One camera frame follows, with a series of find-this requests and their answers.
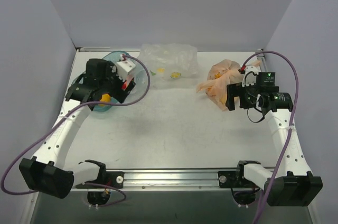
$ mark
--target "black mount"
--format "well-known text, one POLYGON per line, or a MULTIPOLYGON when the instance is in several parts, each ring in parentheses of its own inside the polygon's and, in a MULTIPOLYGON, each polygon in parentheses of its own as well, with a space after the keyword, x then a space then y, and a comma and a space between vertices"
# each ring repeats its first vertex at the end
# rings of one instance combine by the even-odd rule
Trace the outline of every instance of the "black mount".
POLYGON ((134 88, 135 82, 132 80, 126 89, 123 89, 123 84, 124 81, 119 78, 113 62, 89 59, 86 63, 86 71, 69 87, 65 99, 82 103, 99 101, 103 94, 109 94, 119 103, 123 103, 134 88))
POLYGON ((244 166, 250 163, 260 164, 256 161, 239 161, 236 170, 225 170, 218 172, 218 183, 220 188, 255 188, 256 185, 244 178, 244 166))
POLYGON ((74 183, 72 171, 54 167, 53 162, 37 162, 35 156, 31 160, 23 158, 19 170, 28 188, 60 199, 68 195, 74 183))
MULTIPOLYGON (((269 185, 270 179, 264 184, 264 190, 269 185)), ((323 187, 320 176, 313 176, 310 171, 305 176, 294 176, 291 171, 287 176, 274 180, 268 196, 268 204, 272 207, 292 206, 306 207, 317 196, 323 187)))

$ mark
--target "gray wall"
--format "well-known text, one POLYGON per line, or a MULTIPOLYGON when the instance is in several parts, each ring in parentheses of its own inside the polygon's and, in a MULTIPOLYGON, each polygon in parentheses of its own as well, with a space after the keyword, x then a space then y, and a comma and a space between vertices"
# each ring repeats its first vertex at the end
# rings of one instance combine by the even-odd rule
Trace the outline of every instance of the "gray wall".
MULTIPOLYGON (((323 179, 317 197, 323 224, 338 218, 338 0, 293 0, 267 45, 291 58, 300 81, 296 124, 299 139, 314 174, 323 179)), ((282 89, 294 93, 291 70, 268 56, 282 89)))
POLYGON ((291 0, 51 0, 76 46, 264 48, 291 0))
MULTIPOLYGON (((50 0, 0 0, 0 4, 2 175, 56 119, 75 49, 50 0)), ((27 190, 17 165, 6 186, 27 190)), ((0 192, 1 223, 17 223, 25 199, 0 192)))

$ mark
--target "clear plastic bag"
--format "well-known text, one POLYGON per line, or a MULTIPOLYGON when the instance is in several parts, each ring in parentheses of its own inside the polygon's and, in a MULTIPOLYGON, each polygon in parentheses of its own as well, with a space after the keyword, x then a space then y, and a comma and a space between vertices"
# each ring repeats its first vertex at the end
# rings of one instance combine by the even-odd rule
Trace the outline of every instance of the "clear plastic bag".
POLYGON ((143 44, 139 59, 149 68, 152 80, 193 78, 198 73, 197 48, 187 44, 143 44))
MULTIPOLYGON (((259 64, 260 61, 257 61, 252 65, 257 67, 259 64)), ((221 110, 227 110, 227 85, 242 82, 243 75, 238 71, 240 67, 239 63, 228 59, 215 64, 208 73, 207 81, 197 85, 196 92, 205 89, 208 97, 221 110)))

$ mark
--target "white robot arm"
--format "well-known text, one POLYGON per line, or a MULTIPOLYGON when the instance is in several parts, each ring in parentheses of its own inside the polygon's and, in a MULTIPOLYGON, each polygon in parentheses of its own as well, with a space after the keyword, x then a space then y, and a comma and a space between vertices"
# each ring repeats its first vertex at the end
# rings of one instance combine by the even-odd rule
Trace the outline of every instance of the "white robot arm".
POLYGON ((41 191, 58 198, 68 195, 75 185, 95 181, 103 182, 106 167, 103 163, 86 160, 63 170, 68 150, 84 120, 94 109, 94 105, 81 103, 100 101, 104 95, 124 102, 135 86, 132 71, 135 64, 121 58, 112 63, 103 59, 90 59, 86 72, 68 89, 55 124, 64 122, 44 140, 31 159, 23 158, 19 169, 31 190, 41 191))
MULTIPOLYGON (((239 97, 240 108, 261 108, 277 154, 282 152, 288 131, 292 130, 267 202, 271 206, 307 206, 323 183, 320 177, 312 175, 299 143, 295 122, 290 123, 292 99, 288 93, 279 92, 274 72, 258 72, 256 67, 248 66, 242 73, 245 73, 242 83, 227 86, 226 106, 229 110, 235 108, 234 97, 239 97)), ((239 179, 251 181, 264 191, 273 174, 256 161, 240 161, 237 169, 239 179)))

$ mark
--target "purple cable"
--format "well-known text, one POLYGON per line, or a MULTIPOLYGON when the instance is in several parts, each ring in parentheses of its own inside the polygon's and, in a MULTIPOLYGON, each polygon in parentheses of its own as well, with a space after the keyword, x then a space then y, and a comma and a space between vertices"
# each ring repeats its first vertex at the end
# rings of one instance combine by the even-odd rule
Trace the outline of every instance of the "purple cable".
MULTIPOLYGON (((291 61, 285 57, 284 55, 278 53, 278 52, 275 52, 275 51, 259 51, 259 52, 256 52, 255 54, 251 55, 244 63, 243 63, 243 66, 246 65, 246 63, 253 57, 259 55, 259 54, 263 54, 263 53, 271 53, 271 54, 275 54, 277 56, 280 56, 281 58, 283 58, 291 67, 293 73, 294 73, 294 76, 295 76, 295 80, 296 80, 296 92, 295 92, 295 100, 294 100, 294 106, 292 108, 292 111, 291 111, 291 116, 290 116, 290 120, 289 120, 289 126, 292 125, 293 123, 293 120, 294 120, 294 117, 295 117, 295 111, 296 111, 296 107, 297 107, 297 101, 298 101, 298 91, 299 91, 299 82, 298 82, 298 75, 297 75, 297 72, 296 72, 296 69, 294 67, 294 65, 291 63, 291 61)), ((257 207, 257 210, 256 210, 256 215, 253 219, 253 224, 256 224, 259 220, 259 218, 261 217, 263 211, 264 211, 264 207, 266 205, 266 202, 267 202, 267 199, 268 199, 268 196, 269 196, 269 193, 271 191, 271 187, 274 183, 274 180, 275 180, 275 177, 277 175, 277 171, 279 169, 279 166, 281 164, 281 161, 284 157, 284 154, 285 154, 285 151, 287 149, 287 146, 290 142, 290 139, 291 139, 291 133, 292 133, 292 130, 289 129, 288 130, 288 133, 287 133, 287 137, 286 137, 286 140, 285 140, 285 144, 283 146, 283 149, 281 150, 281 153, 279 155, 279 158, 277 160, 277 163, 276 163, 276 166, 275 166, 275 169, 273 171, 273 174, 271 176, 271 179, 270 179, 270 182, 268 184, 268 187, 266 189, 265 192, 262 192, 261 194, 261 197, 259 199, 259 203, 258 203, 258 207, 257 207)))
POLYGON ((118 200, 115 200, 115 201, 113 201, 113 202, 111 202, 111 203, 100 205, 100 206, 98 206, 98 207, 109 207, 109 206, 112 206, 113 204, 121 203, 122 201, 125 201, 126 198, 127 198, 127 195, 126 195, 122 190, 116 189, 116 188, 111 187, 111 186, 108 186, 108 185, 104 185, 104 184, 96 184, 96 183, 85 183, 85 185, 91 185, 91 186, 101 187, 101 188, 105 188, 105 189, 108 188, 108 189, 117 191, 117 192, 119 192, 120 194, 123 195, 123 199, 118 199, 118 200))
POLYGON ((41 143, 42 141, 44 141, 46 138, 48 138, 48 136, 50 136, 64 121, 66 121, 66 119, 73 114, 76 110, 78 110, 79 108, 86 106, 86 105, 97 105, 97 104, 104 104, 104 105, 111 105, 111 106, 129 106, 129 105, 133 105, 139 101, 141 101, 145 95, 148 93, 149 88, 150 88, 150 74, 148 69, 146 68, 146 66, 138 59, 130 56, 129 54, 124 55, 124 57, 135 60, 136 62, 138 62, 146 71, 147 74, 147 78, 148 78, 148 84, 147 84, 147 88, 144 91, 144 93, 135 101, 129 102, 127 104, 112 104, 110 102, 104 102, 104 101, 89 101, 89 102, 84 102, 83 104, 80 104, 78 106, 76 106, 75 108, 73 108, 71 111, 69 111, 56 125, 54 125, 54 127, 48 132, 46 133, 44 136, 42 136, 40 139, 38 139, 36 142, 34 142, 32 145, 30 145, 29 147, 27 147, 22 153, 20 153, 8 166, 8 168, 5 170, 3 176, 1 177, 1 183, 0 183, 0 188, 3 192, 10 194, 10 195, 26 195, 26 194, 31 194, 34 193, 36 191, 25 191, 25 192, 13 192, 13 191, 9 191, 5 188, 5 179, 8 175, 8 173, 10 172, 10 170, 12 169, 12 167, 14 166, 14 164, 22 157, 24 156, 25 153, 27 153, 29 150, 31 150, 33 147, 35 147, 37 144, 41 143))

